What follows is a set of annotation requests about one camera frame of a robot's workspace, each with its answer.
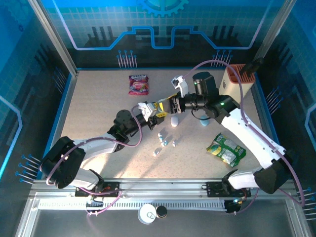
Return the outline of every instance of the beige tabletop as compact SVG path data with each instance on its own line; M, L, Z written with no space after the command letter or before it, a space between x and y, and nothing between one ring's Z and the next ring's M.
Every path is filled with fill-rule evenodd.
M130 110L139 102L153 102L177 92L171 84L176 75L187 71L81 71L67 114L62 136L87 139L106 133L113 125L118 111ZM215 77L216 85L221 82L224 71L209 71ZM146 96L129 95L128 76L146 74L149 77L150 92ZM194 85L187 80L189 91ZM252 121L259 127L260 122L251 91L245 96L244 109ZM208 147L220 132L235 143L245 145L230 131L213 119L203 127L190 111L177 114L179 125L172 127L171 115L157 125L153 131L143 128L143 141L136 148L125 147L112 154L103 154L82 163L82 168L93 169L108 178L221 178L232 168L220 158L208 153ZM162 132L169 141L175 141L162 148L158 133ZM137 143L139 133L131 138L130 144ZM158 156L153 151L161 150ZM238 166L239 170L255 168L259 165L253 154L247 149L247 155Z

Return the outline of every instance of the enclosure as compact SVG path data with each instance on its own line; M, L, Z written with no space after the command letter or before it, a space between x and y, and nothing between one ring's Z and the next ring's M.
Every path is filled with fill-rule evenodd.
M314 0L0 0L2 236L315 236L315 12ZM59 138L102 136L120 110L177 93L170 81L203 61L258 58L264 63L243 107L291 155L305 207L279 190L260 190L240 215L212 211L235 200L201 189L233 170L206 152L215 137L223 133L246 148L238 170L259 162L238 135L213 119L204 127L190 111L177 114L177 127L170 115L144 127L137 148L81 164L120 183L123 196L105 213L87 215L73 186L46 185L39 163ZM211 62L195 73L209 72L219 88L225 70ZM148 95L128 94L130 75L148 76ZM193 75L186 78L190 93ZM162 148L158 133L170 145ZM292 178L282 188L302 200ZM137 210L145 203L166 206L168 216L142 224Z

